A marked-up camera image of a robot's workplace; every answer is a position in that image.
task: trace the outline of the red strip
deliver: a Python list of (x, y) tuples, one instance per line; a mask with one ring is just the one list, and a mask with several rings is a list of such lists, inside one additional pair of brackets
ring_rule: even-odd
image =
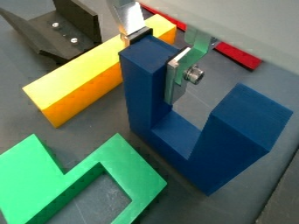
[(261, 59), (248, 54), (247, 52), (240, 51), (234, 46), (228, 45), (224, 42), (220, 42), (214, 47), (214, 50), (232, 60), (234, 60), (245, 68), (255, 70), (261, 63)]
[[(186, 25), (182, 22), (162, 14), (158, 10), (154, 10), (150, 7), (145, 6), (144, 4), (141, 4), (141, 6), (153, 14), (161, 15), (177, 26), (177, 28), (185, 31)], [(214, 50), (224, 54), (226, 57), (229, 57), (233, 61), (236, 61), (242, 67), (248, 68), (249, 70), (255, 70), (261, 63), (261, 59), (259, 59), (249, 53), (240, 51), (234, 46), (228, 45), (224, 42), (218, 43), (218, 45), (214, 47)]]

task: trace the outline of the blue block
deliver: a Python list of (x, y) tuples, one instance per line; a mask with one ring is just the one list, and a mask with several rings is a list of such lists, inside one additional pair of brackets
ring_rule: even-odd
[(146, 36), (118, 54), (129, 126), (209, 195), (269, 152), (292, 111), (237, 84), (200, 131), (164, 103), (165, 61), (176, 53)]

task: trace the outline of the bolt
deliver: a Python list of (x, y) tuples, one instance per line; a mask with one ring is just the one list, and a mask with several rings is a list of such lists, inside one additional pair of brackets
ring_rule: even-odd
[(50, 25), (50, 27), (52, 27), (53, 30), (58, 30), (61, 28), (60, 23), (53, 23)]
[(76, 45), (78, 44), (78, 40), (77, 40), (76, 38), (72, 38), (72, 39), (69, 40), (69, 42), (70, 42), (70, 44), (72, 44), (73, 46), (76, 46)]
[(204, 76), (204, 72), (197, 68), (197, 66), (192, 66), (186, 72), (184, 73), (184, 79), (189, 81), (193, 85), (200, 83), (200, 80)]

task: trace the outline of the green block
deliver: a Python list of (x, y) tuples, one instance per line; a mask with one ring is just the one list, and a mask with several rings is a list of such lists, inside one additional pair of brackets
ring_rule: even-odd
[(44, 223), (106, 172), (132, 200), (112, 223), (130, 223), (165, 182), (116, 134), (66, 173), (36, 135), (0, 156), (0, 211), (8, 224)]

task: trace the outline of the yellow block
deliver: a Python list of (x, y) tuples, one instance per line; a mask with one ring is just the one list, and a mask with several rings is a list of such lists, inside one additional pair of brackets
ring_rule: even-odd
[[(160, 40), (173, 43), (170, 22), (154, 15), (145, 25)], [(122, 82), (117, 57), (122, 49), (116, 36), (22, 88), (54, 128)]]

